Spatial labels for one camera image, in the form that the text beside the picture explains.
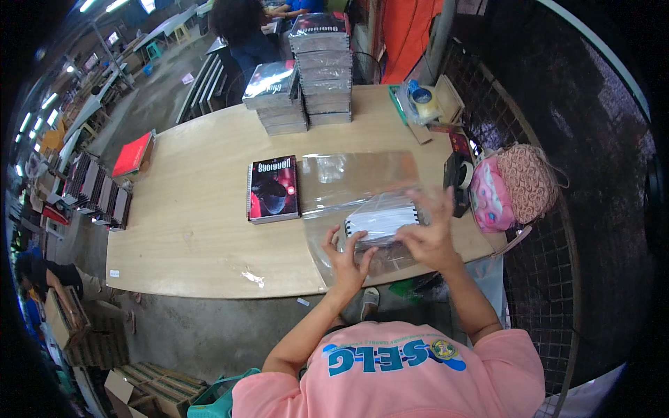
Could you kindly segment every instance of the spiral notebook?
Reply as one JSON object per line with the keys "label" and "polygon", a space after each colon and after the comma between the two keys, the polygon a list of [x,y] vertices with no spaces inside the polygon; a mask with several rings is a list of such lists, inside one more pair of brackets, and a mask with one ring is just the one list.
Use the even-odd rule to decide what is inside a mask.
{"label": "spiral notebook", "polygon": [[296,165],[295,156],[288,155],[249,166],[246,218],[250,223],[300,217]]}

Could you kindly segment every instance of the red notebook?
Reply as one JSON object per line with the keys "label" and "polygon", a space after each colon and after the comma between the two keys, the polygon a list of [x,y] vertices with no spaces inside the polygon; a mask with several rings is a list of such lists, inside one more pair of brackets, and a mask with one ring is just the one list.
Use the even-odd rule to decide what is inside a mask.
{"label": "red notebook", "polygon": [[116,160],[112,177],[125,176],[139,171],[146,171],[151,159],[153,149],[153,137],[156,131],[146,133],[144,136],[130,144],[126,144],[121,149],[121,153]]}

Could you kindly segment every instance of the tape roll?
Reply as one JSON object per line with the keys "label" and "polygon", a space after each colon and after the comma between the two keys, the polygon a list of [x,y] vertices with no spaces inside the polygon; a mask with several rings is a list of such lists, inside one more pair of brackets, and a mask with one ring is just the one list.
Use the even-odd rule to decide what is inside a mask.
{"label": "tape roll", "polygon": [[469,187],[469,184],[472,182],[472,177],[474,176],[474,166],[468,161],[462,161],[460,167],[462,166],[466,167],[466,172],[464,175],[464,180],[461,184],[458,185],[458,188],[461,190],[467,190],[467,187]]}
{"label": "tape roll", "polygon": [[416,107],[420,118],[430,117],[437,109],[437,99],[427,88],[418,88],[410,95],[411,103]]}

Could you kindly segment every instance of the wooden table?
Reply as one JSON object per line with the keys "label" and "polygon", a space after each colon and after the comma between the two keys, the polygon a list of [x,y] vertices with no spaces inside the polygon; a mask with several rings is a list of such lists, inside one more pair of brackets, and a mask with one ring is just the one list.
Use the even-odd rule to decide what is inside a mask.
{"label": "wooden table", "polygon": [[[386,86],[353,88],[353,123],[268,137],[256,113],[233,106],[158,134],[149,175],[134,186],[128,229],[109,233],[107,283],[114,288],[193,298],[269,298],[327,291],[301,219],[246,221],[248,165],[277,156],[410,150],[424,186],[441,185],[450,143],[418,145]],[[493,252],[469,214],[454,219],[465,261]],[[495,246],[504,234],[489,234]],[[118,277],[110,277],[110,270]],[[260,287],[243,273],[264,277]],[[423,265],[377,278],[426,273]]]}

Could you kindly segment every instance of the jeans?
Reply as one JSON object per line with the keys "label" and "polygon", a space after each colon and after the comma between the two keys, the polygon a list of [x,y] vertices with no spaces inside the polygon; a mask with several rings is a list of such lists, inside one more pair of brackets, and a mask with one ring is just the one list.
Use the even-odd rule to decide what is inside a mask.
{"label": "jeans", "polygon": [[258,64],[281,61],[281,55],[276,46],[260,30],[249,36],[245,44],[230,47],[230,55],[237,60],[246,83],[251,79],[252,70]]}

